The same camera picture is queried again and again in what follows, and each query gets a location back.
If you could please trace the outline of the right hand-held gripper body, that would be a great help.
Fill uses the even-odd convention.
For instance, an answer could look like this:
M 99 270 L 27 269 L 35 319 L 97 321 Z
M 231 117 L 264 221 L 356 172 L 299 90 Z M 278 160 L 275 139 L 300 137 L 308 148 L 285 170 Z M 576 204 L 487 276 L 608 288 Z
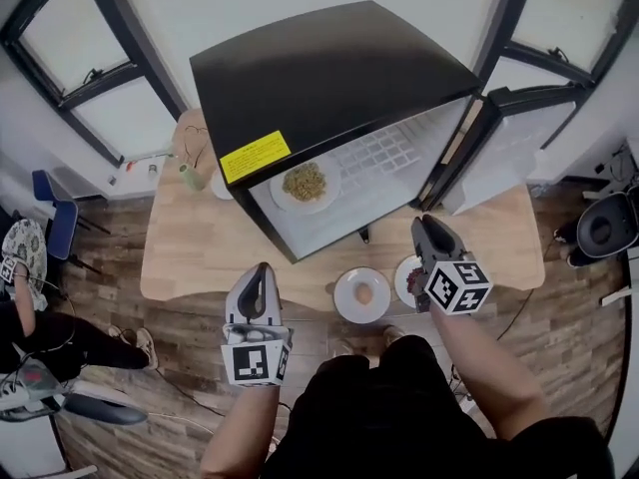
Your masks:
M 439 308 L 444 314 L 471 314 L 480 310 L 492 288 L 472 255 L 438 260 L 415 280 L 415 308 L 418 313 Z

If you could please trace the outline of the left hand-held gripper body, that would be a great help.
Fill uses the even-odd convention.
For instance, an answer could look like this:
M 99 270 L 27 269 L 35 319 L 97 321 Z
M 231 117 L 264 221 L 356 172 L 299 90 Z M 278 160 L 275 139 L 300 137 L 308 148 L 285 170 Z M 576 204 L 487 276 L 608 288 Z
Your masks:
M 221 346 L 228 381 L 240 387 L 281 386 L 293 333 L 284 326 L 229 323 Z

